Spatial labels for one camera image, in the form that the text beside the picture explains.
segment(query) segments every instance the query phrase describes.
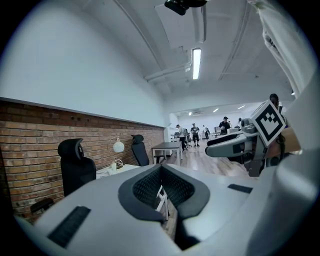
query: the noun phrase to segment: wooden floor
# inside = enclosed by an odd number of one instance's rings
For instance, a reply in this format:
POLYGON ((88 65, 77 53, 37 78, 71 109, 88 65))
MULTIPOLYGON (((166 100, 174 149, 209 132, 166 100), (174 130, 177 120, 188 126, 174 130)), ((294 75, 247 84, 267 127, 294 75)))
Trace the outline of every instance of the wooden floor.
MULTIPOLYGON (((252 179, 248 176, 248 172, 243 165, 237 162, 230 162, 228 158, 210 157, 206 155, 207 140, 200 140, 199 145, 198 147, 189 147, 187 151, 182 152, 183 159, 180 160, 181 166, 203 173, 240 176, 252 179)), ((175 151, 171 157, 167 157, 167 159, 164 159, 161 163, 177 164, 177 154, 175 151)))
MULTIPOLYGON (((201 140, 199 145, 198 147, 189 147, 187 151, 182 152, 181 166, 193 169, 196 172, 256 179, 249 177, 245 167, 237 162, 230 162, 226 157, 214 158, 207 156, 205 152, 207 140, 201 140)), ((177 153, 174 152, 171 157, 164 159, 161 164, 177 164, 177 153)), ((174 240, 177 226, 177 210, 171 202, 168 203, 168 208, 170 213, 169 220, 164 222, 162 228, 174 240)))

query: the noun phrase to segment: white wall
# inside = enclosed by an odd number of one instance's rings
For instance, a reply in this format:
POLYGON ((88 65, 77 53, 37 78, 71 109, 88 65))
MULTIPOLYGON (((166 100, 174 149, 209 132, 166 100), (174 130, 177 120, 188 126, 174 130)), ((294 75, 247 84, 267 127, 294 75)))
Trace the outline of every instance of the white wall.
POLYGON ((228 121, 231 121, 233 127, 238 124, 238 119, 241 117, 241 112, 239 113, 226 113, 226 114, 210 114, 210 115, 198 115, 198 116, 181 116, 178 117, 179 125, 183 128, 187 128, 190 131, 192 124, 195 123, 196 126, 203 129, 203 125, 207 126, 211 133, 215 131, 214 127, 219 126, 220 122, 224 120, 224 117, 228 117, 228 121))
POLYGON ((17 30, 0 67, 0 97, 166 126, 138 65, 76 6, 45 2, 17 30))

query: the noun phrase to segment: ceiling pipe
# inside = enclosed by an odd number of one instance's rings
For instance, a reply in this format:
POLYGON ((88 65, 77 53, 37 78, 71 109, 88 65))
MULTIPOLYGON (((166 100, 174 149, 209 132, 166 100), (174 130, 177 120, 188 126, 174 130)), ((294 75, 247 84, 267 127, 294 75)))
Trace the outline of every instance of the ceiling pipe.
POLYGON ((187 68, 190 68, 191 66, 192 66, 192 51, 191 51, 190 61, 188 61, 187 63, 185 63, 183 65, 176 66, 176 67, 167 68, 167 69, 161 70, 159 72, 147 75, 144 77, 144 79, 147 80, 147 82, 149 83, 149 82, 152 82, 156 79, 166 77, 168 75, 179 72, 181 70, 185 70, 187 68))

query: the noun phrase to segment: light wood floor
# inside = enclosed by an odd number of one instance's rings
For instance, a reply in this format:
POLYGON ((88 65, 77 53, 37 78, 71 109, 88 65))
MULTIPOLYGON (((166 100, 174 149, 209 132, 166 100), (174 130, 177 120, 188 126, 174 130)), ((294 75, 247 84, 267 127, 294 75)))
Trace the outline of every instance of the light wood floor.
MULTIPOLYGON (((206 155, 207 140, 201 140, 199 145, 199 147, 189 147, 188 151, 182 152, 183 159, 180 160, 181 166, 203 173, 240 176, 252 179, 249 177, 243 165, 237 162, 230 162, 228 158, 210 157, 206 155)), ((164 159, 161 163, 177 164, 177 153, 174 151, 171 157, 167 157, 167 159, 164 159)))

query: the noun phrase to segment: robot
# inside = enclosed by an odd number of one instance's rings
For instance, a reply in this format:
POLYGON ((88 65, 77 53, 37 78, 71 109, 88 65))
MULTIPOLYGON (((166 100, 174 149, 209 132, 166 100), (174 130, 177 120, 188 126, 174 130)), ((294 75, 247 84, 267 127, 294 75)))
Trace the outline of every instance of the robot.
MULTIPOLYGON (((272 9, 264 0, 257 8, 265 26, 273 23, 269 31, 277 28, 281 35, 292 29, 291 21, 282 26, 277 15, 285 15, 280 8, 272 9), (267 19, 263 12, 270 10, 273 16, 267 19)), ((185 13, 180 7, 177 12, 185 13)), ((287 36, 274 43, 286 49, 286 38, 291 40, 287 36)), ((299 42, 302 47, 293 54, 308 48, 303 40, 299 42)), ((301 155, 289 156, 260 172, 266 148, 284 129, 282 119, 270 112, 272 105, 266 101, 243 120, 241 133, 226 135, 206 148, 208 156, 243 163, 257 179, 208 175, 173 164, 148 165, 87 183, 49 208, 34 225, 15 217, 18 227, 46 255, 253 256, 286 252, 313 227, 314 223, 306 220, 319 205, 320 136, 317 129, 306 134, 304 127, 306 122, 320 126, 314 118, 320 109, 319 67, 310 52, 302 56, 312 63, 308 79, 303 75, 309 73, 302 72, 306 63, 292 61, 286 70, 294 81, 306 85, 286 113, 303 148, 301 155), (300 80, 294 79, 296 74, 301 75, 300 80), (175 241, 165 234, 162 216, 150 206, 160 186, 178 211, 175 241)))

